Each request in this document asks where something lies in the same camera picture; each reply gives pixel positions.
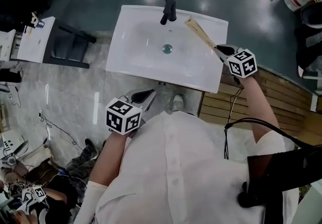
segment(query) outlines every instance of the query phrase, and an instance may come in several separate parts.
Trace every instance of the white shirt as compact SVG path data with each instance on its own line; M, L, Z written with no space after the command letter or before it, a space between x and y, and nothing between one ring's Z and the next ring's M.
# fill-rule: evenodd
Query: white shirt
M257 155L284 152L283 137L274 131L267 133L256 151ZM163 112L143 125L124 153L120 175L96 195L100 199L95 221L263 223L263 206L242 208L238 204L237 196L247 180L247 164L223 159L204 121L183 112ZM85 201L91 193L89 189ZM283 196L284 223L291 223L298 189ZM86 218L80 216L75 224L84 223L80 219Z

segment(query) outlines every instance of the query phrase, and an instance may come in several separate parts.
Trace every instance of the faucet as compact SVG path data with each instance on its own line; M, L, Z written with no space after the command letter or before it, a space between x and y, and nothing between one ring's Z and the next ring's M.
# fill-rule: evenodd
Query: faucet
M160 21L162 25L165 25L167 21L174 22L177 19L176 13L176 0L166 0L166 6L163 10L163 17Z

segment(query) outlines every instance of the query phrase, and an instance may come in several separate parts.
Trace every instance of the white ceramic sink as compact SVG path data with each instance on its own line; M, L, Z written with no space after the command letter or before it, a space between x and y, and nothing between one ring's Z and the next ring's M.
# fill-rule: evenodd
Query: white ceramic sink
M161 25L162 16L163 8L122 6L106 71L217 93L222 62L184 22L193 16L216 44L226 43L228 22L177 10L177 20ZM166 44L170 54L163 52Z

